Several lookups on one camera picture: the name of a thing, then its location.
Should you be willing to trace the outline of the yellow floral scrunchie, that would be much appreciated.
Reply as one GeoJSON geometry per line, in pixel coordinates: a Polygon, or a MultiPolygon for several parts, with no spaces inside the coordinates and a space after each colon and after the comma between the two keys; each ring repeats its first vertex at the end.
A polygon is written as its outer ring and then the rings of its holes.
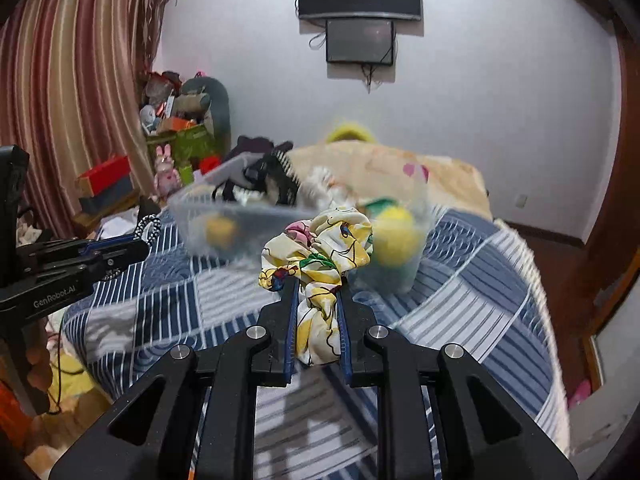
{"type": "Polygon", "coordinates": [[[274,292],[286,278],[299,280],[295,356],[306,366],[341,355],[337,292],[343,276],[371,260],[372,224],[355,207],[339,206],[289,224],[262,248],[258,284],[274,292]]]}

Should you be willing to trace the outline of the yellow felt ball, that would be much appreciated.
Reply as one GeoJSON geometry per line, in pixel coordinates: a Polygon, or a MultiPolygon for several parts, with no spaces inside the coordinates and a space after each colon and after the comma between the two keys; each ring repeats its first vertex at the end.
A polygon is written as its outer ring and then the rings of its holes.
{"type": "Polygon", "coordinates": [[[372,221],[373,255],[386,268],[399,268],[419,255],[425,232],[405,207],[388,206],[372,221]]]}

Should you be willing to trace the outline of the clear plastic storage box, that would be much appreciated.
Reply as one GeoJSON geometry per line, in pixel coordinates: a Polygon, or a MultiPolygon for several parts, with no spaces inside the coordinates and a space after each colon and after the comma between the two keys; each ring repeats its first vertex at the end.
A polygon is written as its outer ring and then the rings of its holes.
{"type": "Polygon", "coordinates": [[[384,294],[412,287],[432,225],[428,171],[383,145],[336,142],[241,154],[171,197],[192,256],[288,268],[384,294]]]}

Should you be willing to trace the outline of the black and white headband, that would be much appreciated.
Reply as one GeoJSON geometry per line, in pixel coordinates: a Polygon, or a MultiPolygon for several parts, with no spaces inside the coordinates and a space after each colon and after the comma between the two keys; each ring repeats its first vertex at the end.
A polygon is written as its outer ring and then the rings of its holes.
{"type": "Polygon", "coordinates": [[[213,172],[212,200],[246,203],[257,198],[295,206],[299,185],[288,149],[278,146],[265,153],[241,153],[219,166],[213,172]]]}

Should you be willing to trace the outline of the green knitted cloth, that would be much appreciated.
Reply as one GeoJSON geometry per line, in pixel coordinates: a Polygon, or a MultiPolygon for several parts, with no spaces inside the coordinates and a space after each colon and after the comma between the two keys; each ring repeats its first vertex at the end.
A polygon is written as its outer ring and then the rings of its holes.
{"type": "Polygon", "coordinates": [[[375,218],[379,214],[382,214],[383,211],[386,211],[386,209],[390,207],[396,207],[397,205],[397,200],[393,200],[392,198],[388,197],[382,197],[377,198],[376,200],[369,200],[367,203],[361,204],[360,209],[369,218],[375,218]]]}

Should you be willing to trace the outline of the white drawstring pouch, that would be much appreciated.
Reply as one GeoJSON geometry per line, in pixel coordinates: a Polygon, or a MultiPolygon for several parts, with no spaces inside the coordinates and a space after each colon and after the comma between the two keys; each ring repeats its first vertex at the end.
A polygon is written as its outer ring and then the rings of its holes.
{"type": "Polygon", "coordinates": [[[315,211],[352,206],[353,202],[349,188],[323,166],[315,166],[309,171],[300,181],[296,196],[299,207],[315,211]]]}

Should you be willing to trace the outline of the red box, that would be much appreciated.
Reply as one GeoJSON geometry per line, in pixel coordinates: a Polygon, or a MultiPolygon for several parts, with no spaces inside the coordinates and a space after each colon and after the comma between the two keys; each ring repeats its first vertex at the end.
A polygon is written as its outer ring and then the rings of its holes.
{"type": "Polygon", "coordinates": [[[127,155],[117,155],[90,168],[75,180],[76,192],[80,197],[94,197],[130,174],[127,155]]]}

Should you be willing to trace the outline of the pink bunny doll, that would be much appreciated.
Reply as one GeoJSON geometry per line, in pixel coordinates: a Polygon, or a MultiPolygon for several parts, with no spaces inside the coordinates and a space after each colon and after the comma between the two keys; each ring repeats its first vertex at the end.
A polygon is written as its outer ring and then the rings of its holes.
{"type": "Polygon", "coordinates": [[[171,146],[157,145],[155,154],[154,188],[160,198],[167,198],[181,190],[182,181],[171,156],[171,146]]]}

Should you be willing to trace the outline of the green bottle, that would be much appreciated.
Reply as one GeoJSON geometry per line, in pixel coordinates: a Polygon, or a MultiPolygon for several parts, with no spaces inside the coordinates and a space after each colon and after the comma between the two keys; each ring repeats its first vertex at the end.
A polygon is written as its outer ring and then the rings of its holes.
{"type": "Polygon", "coordinates": [[[194,182],[193,168],[188,160],[178,167],[178,174],[182,186],[187,186],[194,182]]]}

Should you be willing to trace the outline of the blue patterned tablecloth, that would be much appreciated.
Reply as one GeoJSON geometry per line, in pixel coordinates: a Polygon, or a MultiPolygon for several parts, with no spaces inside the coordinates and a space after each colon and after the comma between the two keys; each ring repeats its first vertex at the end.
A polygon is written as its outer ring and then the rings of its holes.
{"type": "MultiPolygon", "coordinates": [[[[338,288],[373,263],[363,215],[330,210],[278,229],[258,247],[262,266],[236,270],[191,257],[177,222],[162,230],[144,261],[64,314],[62,331],[79,361],[112,398],[122,396],[177,344],[202,350],[256,324],[298,278],[293,377],[257,395],[254,475],[258,479],[372,479],[378,450],[378,394],[340,375],[338,288]]],[[[458,344],[562,450],[570,446],[562,372],[547,298],[533,252],[517,232],[455,209],[437,209],[416,277],[400,294],[354,286],[352,298],[375,322],[438,349],[458,344]]]]}

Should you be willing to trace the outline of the green storage box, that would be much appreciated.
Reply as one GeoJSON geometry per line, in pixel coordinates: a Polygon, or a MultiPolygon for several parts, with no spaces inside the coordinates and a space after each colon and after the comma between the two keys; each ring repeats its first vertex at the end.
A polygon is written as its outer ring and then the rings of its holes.
{"type": "Polygon", "coordinates": [[[156,148],[168,144],[171,157],[177,167],[190,165],[192,158],[202,159],[219,154],[214,136],[204,125],[196,125],[176,132],[164,132],[157,136],[147,136],[145,144],[151,162],[155,162],[156,148]]]}

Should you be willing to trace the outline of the dark purple garment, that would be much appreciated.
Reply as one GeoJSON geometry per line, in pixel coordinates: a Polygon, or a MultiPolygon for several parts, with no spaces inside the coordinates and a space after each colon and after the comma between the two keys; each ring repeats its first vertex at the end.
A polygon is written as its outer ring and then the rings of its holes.
{"type": "Polygon", "coordinates": [[[228,160],[231,160],[243,153],[267,154],[272,151],[286,153],[291,151],[293,146],[294,144],[291,141],[274,144],[270,139],[264,138],[263,136],[255,136],[254,138],[250,138],[249,136],[239,136],[235,147],[232,148],[226,156],[224,156],[222,161],[228,162],[228,160]]]}

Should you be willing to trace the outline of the beige fleece blanket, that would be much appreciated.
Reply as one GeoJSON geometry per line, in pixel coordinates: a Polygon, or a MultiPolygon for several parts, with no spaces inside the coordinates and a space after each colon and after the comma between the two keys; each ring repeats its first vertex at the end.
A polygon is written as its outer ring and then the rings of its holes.
{"type": "Polygon", "coordinates": [[[288,158],[299,179],[305,179],[316,167],[326,167],[360,200],[388,197],[408,202],[418,196],[433,205],[492,218],[480,170],[459,159],[361,141],[294,148],[288,158]]]}

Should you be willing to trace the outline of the grey plush toy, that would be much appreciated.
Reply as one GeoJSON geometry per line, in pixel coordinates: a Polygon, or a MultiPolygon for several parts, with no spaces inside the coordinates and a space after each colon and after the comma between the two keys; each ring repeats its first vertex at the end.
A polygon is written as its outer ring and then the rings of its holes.
{"type": "Polygon", "coordinates": [[[226,87],[218,80],[197,76],[185,81],[175,98],[172,114],[203,124],[217,153],[231,148],[231,115],[226,87]]]}

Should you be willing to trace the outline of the red striped curtain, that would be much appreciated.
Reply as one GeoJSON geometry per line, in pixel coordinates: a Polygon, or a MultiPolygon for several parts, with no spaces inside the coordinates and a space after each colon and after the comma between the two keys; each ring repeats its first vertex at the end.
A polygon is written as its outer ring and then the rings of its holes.
{"type": "Polygon", "coordinates": [[[114,155],[153,187],[139,119],[166,0],[20,0],[1,27],[1,142],[29,154],[26,200],[73,233],[75,181],[114,155]]]}

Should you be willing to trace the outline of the yellow chair back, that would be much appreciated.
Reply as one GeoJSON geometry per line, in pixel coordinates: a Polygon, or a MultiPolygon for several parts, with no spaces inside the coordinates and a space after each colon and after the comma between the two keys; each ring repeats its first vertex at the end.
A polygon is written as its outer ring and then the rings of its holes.
{"type": "Polygon", "coordinates": [[[371,131],[359,122],[342,122],[324,138],[326,144],[346,141],[378,143],[371,131]]]}

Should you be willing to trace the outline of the white wall socket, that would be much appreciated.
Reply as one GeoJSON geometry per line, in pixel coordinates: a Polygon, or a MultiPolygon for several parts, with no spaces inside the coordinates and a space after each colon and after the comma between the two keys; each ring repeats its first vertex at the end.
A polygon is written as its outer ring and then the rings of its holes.
{"type": "Polygon", "coordinates": [[[524,194],[520,194],[516,196],[515,206],[518,208],[524,208],[527,202],[527,196],[524,194]]]}

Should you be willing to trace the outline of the small black wall monitor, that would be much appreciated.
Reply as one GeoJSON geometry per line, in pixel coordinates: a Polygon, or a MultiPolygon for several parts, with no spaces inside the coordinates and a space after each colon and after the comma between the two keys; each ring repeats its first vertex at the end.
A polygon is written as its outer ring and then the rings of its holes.
{"type": "Polygon", "coordinates": [[[395,25],[389,20],[334,18],[326,21],[326,62],[392,66],[395,25]]]}

